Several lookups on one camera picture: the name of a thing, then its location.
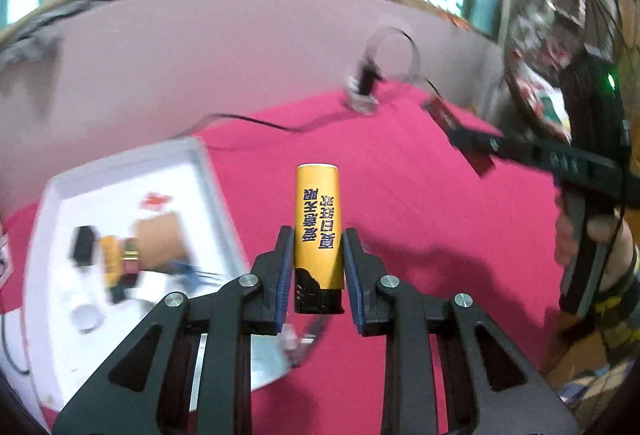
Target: white tray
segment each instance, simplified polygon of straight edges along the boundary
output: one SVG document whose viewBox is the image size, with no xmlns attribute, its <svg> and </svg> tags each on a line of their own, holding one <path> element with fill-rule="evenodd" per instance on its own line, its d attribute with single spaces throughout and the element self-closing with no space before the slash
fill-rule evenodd
<svg viewBox="0 0 640 435">
<path fill-rule="evenodd" d="M 104 321 L 81 334 L 62 302 L 60 278 L 74 230 L 94 226 L 98 236 L 132 236 L 132 224 L 156 213 L 140 208 L 147 193 L 172 196 L 162 212 L 180 216 L 194 266 L 225 275 L 246 272 L 246 261 L 202 146 L 195 138 L 163 142 L 97 160 L 53 177 L 44 192 L 31 236 L 24 285 L 24 324 L 33 382 L 40 402 L 60 411 L 145 314 L 139 302 L 113 305 L 104 286 L 102 257 L 83 284 Z M 288 370 L 276 338 L 252 339 L 252 389 Z M 191 398 L 192 408 L 195 396 Z"/>
</svg>

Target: pink tablecloth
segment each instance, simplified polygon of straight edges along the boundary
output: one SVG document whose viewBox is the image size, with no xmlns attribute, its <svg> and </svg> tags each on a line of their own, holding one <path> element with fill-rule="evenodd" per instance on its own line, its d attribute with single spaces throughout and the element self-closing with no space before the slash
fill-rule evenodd
<svg viewBox="0 0 640 435">
<path fill-rule="evenodd" d="M 425 98 L 420 90 L 390 85 L 380 111 L 361 116 L 335 92 L 260 114 L 312 131 L 229 122 L 200 136 L 249 259 L 273 248 L 282 224 L 292 225 L 296 167 L 336 164 L 343 224 L 357 228 L 390 273 L 437 296 L 470 294 L 539 364 L 561 276 L 553 263 L 552 180 L 507 163 L 479 179 L 420 109 Z M 24 263 L 33 219 L 31 206 L 8 221 L 17 265 Z M 3 294 L 19 306 L 19 288 Z M 302 368 L 254 393 L 254 433 L 380 431 L 385 343 L 359 338 L 346 295 L 344 304 L 347 313 L 334 318 Z M 292 321 L 302 327 L 306 318 Z"/>
</svg>

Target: silver screw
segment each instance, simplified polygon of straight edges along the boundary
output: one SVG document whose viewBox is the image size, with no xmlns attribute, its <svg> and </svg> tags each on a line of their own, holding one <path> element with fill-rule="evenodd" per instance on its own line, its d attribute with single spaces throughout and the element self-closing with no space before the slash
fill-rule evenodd
<svg viewBox="0 0 640 435">
<path fill-rule="evenodd" d="M 456 305 L 460 305 L 461 307 L 470 307 L 474 303 L 473 298 L 465 293 L 456 294 L 455 301 Z"/>
<path fill-rule="evenodd" d="M 242 274 L 238 281 L 243 287 L 253 287 L 258 283 L 258 277 L 255 274 Z"/>
<path fill-rule="evenodd" d="M 380 278 L 380 285 L 382 285 L 382 287 L 389 287 L 390 289 L 392 289 L 400 285 L 400 280 L 398 279 L 398 276 L 385 274 L 382 278 Z"/>
<path fill-rule="evenodd" d="M 164 303 L 168 307 L 177 307 L 180 303 L 184 301 L 184 296 L 179 292 L 172 292 L 168 294 L 166 298 L 164 298 Z"/>
</svg>

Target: person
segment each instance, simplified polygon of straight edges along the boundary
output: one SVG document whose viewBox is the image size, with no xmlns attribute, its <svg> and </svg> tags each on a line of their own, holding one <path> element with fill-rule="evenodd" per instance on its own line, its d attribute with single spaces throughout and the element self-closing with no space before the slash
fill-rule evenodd
<svg viewBox="0 0 640 435">
<path fill-rule="evenodd" d="M 574 226 L 566 215 L 562 197 L 556 222 L 556 263 L 566 267 L 578 252 Z M 609 243 L 618 216 L 594 216 L 587 224 L 588 235 L 598 243 Z M 640 354 L 640 279 L 638 247 L 634 245 L 626 222 L 620 227 L 609 256 L 600 287 L 594 296 L 592 312 L 602 336 L 607 366 L 580 375 L 562 386 L 560 398 L 574 414 L 580 431 L 593 423 L 628 375 Z"/>
</svg>

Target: triangular cutout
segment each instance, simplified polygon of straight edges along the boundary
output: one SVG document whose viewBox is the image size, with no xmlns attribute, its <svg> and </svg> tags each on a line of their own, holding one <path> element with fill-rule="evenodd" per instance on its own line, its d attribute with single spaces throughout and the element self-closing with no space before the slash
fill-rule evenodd
<svg viewBox="0 0 640 435">
<path fill-rule="evenodd" d="M 524 385 L 527 378 L 483 325 L 476 326 L 482 361 L 493 391 Z"/>
<path fill-rule="evenodd" d="M 131 391 L 143 391 L 161 334 L 162 327 L 153 325 L 109 372 L 109 381 Z"/>
</svg>

